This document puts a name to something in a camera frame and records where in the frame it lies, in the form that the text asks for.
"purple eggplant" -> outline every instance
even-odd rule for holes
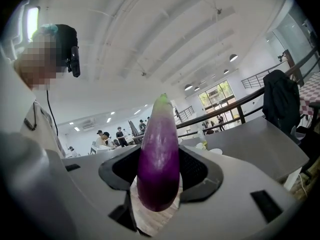
[[[166,94],[154,103],[144,133],[137,169],[142,204],[161,212],[175,200],[180,179],[179,143],[173,106]]]

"air conditioner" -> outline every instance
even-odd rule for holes
[[[83,126],[83,127],[82,127],[82,130],[83,130],[84,132],[87,132],[87,131],[93,130],[94,128],[95,128],[94,125],[91,125],[91,126]]]

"railing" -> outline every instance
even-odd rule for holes
[[[304,78],[312,71],[312,69],[317,65],[318,61],[317,60],[315,62],[315,64],[311,67],[311,69],[307,72],[307,74],[302,77],[301,75],[301,72],[300,72],[300,68],[317,52],[317,47],[314,47],[308,54],[306,57],[304,57],[302,60],[300,60],[297,64],[294,64],[287,72],[285,72],[285,74],[287,76],[291,76],[291,75],[294,75],[295,77],[295,81],[300,84],[300,86],[302,86],[304,84]],[[289,65],[293,63],[293,60],[290,56],[290,58],[287,58],[288,59],[288,63]],[[262,109],[262,106],[261,107],[258,107],[257,109],[253,110],[253,111],[250,111],[246,114],[243,113],[243,110],[241,108],[242,105],[252,101],[253,99],[263,95],[265,93],[265,88],[262,87],[258,90],[256,90],[255,92],[251,93],[250,95],[246,96],[246,97],[243,97],[239,100],[237,100],[236,102],[234,103],[231,103],[230,105],[228,106],[225,106],[223,108],[220,108],[216,111],[213,111],[213,112],[210,112],[208,114],[205,114],[205,115],[202,115],[202,116],[199,116],[195,119],[191,119],[187,122],[183,122],[183,123],[180,123],[176,126],[177,129],[181,129],[181,128],[184,128],[184,127],[188,127],[188,126],[191,126],[191,125],[194,125],[194,124],[197,124],[197,123],[200,123],[200,122],[203,122],[205,120],[208,120],[210,118],[213,118],[213,117],[216,117],[222,113],[225,113],[225,112],[228,112],[230,110],[233,110],[233,109],[237,109],[238,110],[238,113],[239,113],[239,118],[235,118],[233,120],[230,120],[230,121],[227,121],[227,122],[224,122],[224,123],[221,123],[221,124],[217,124],[213,127],[210,127],[210,128],[206,128],[206,129],[203,129],[203,132],[206,132],[210,129],[214,129],[214,128],[217,128],[217,127],[220,127],[220,126],[224,126],[224,125],[227,125],[227,124],[230,124],[230,123],[233,123],[237,120],[241,120],[241,123],[244,124],[246,123],[246,119],[245,117],[259,111]],[[184,136],[189,136],[189,135],[193,135],[193,134],[196,134],[197,132],[194,131],[194,132],[190,132],[188,134],[184,134],[184,135],[180,135],[179,137],[184,137]]]
[[[195,111],[192,108],[192,106],[190,106],[190,107],[186,108],[185,110],[179,112],[178,114],[176,114],[174,116],[175,124],[177,124],[179,122],[181,122],[181,123],[186,122],[191,117],[191,115],[194,114],[194,113],[195,113]]]
[[[254,74],[246,79],[241,80],[244,88],[248,89],[248,88],[255,88],[255,87],[264,87],[265,85],[264,85],[263,78],[266,75],[268,75],[269,73],[271,73],[272,71],[276,70],[276,67],[280,66],[281,64],[283,64],[285,62],[288,62],[288,61],[285,60],[285,61],[283,61],[273,67],[270,67],[264,71],[261,71],[258,74]]]

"window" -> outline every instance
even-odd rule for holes
[[[211,102],[206,92],[199,94],[199,98],[205,108],[211,106]]]
[[[227,80],[199,94],[199,99],[207,114],[236,102],[234,93]],[[232,111],[222,113],[222,116],[226,122],[239,117],[239,113],[235,108]]]
[[[225,80],[222,83],[219,83],[219,86],[221,87],[226,98],[234,95],[227,80]]]
[[[208,94],[208,97],[212,104],[215,104],[226,98],[219,84],[207,90],[206,93]]]

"checkered tablecloth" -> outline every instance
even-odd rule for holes
[[[309,107],[309,104],[312,102],[320,102],[320,72],[314,73],[304,86],[301,87],[299,93],[300,114],[312,116],[314,109]]]

